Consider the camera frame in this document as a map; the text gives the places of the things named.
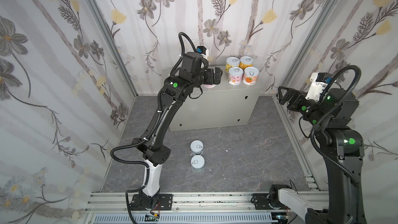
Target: orange can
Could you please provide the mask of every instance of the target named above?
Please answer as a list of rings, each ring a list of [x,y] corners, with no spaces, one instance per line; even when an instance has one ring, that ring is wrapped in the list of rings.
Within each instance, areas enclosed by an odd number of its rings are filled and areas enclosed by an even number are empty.
[[[253,58],[248,57],[248,56],[242,56],[240,58],[240,64],[239,67],[243,70],[247,67],[252,67],[253,66]]]

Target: metal track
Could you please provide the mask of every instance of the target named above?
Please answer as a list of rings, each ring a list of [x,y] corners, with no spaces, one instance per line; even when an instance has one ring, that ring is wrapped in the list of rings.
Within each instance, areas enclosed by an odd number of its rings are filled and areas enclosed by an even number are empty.
[[[172,210],[161,211],[160,216],[195,216],[193,213],[211,214],[213,216],[220,215],[247,215],[256,216],[266,213],[279,213],[280,210],[256,210],[254,204],[250,202],[252,194],[268,193],[268,192],[165,192],[165,194],[173,194]],[[312,204],[328,208],[329,192],[328,191],[305,191],[299,192],[301,196],[309,200]],[[149,211],[132,211],[133,215],[144,216]],[[124,193],[92,193],[83,212],[82,223],[94,224],[97,216],[101,214],[122,214],[126,216],[126,199]]]

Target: can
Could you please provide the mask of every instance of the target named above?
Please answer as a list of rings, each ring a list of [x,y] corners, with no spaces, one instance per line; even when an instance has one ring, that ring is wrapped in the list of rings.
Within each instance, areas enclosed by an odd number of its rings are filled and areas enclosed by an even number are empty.
[[[229,57],[226,59],[225,71],[228,73],[229,69],[232,67],[238,67],[240,60],[236,57]]]
[[[243,83],[246,85],[254,85],[257,81],[258,75],[260,71],[255,67],[247,67],[245,68],[245,72],[243,73]]]
[[[191,143],[191,154],[202,155],[203,154],[203,143],[200,140],[194,140]]]
[[[228,83],[239,85],[243,76],[243,69],[240,67],[232,67],[228,70]]]
[[[253,58],[248,57],[248,56],[242,56],[240,58],[239,67],[241,69],[245,70],[245,68],[252,67],[252,66],[253,66]]]
[[[205,167],[205,159],[201,155],[195,155],[191,158],[192,169],[201,172]]]

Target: colorful can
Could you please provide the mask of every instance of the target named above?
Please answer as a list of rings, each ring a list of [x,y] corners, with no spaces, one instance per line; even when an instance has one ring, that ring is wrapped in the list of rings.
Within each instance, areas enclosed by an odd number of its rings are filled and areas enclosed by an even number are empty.
[[[238,67],[240,60],[236,57],[229,57],[226,59],[225,71],[228,73],[229,69],[232,67]]]
[[[240,67],[232,67],[228,70],[228,83],[239,85],[243,77],[243,69]]]
[[[240,59],[240,64],[239,67],[243,70],[247,67],[252,67],[253,66],[253,58],[248,57],[248,56],[242,56]]]
[[[245,68],[245,72],[243,73],[243,83],[246,85],[254,85],[257,81],[258,75],[260,71],[255,67],[247,67]]]

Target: yellow can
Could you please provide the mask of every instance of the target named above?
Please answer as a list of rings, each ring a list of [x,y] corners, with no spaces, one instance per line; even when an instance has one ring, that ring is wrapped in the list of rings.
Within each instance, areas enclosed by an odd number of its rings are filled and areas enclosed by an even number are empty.
[[[229,57],[226,59],[226,65],[225,65],[225,71],[228,73],[229,69],[232,67],[238,67],[239,66],[239,59],[236,57]]]
[[[252,67],[253,66],[253,58],[248,57],[248,56],[242,56],[240,59],[240,64],[239,67],[243,70],[247,67]]]

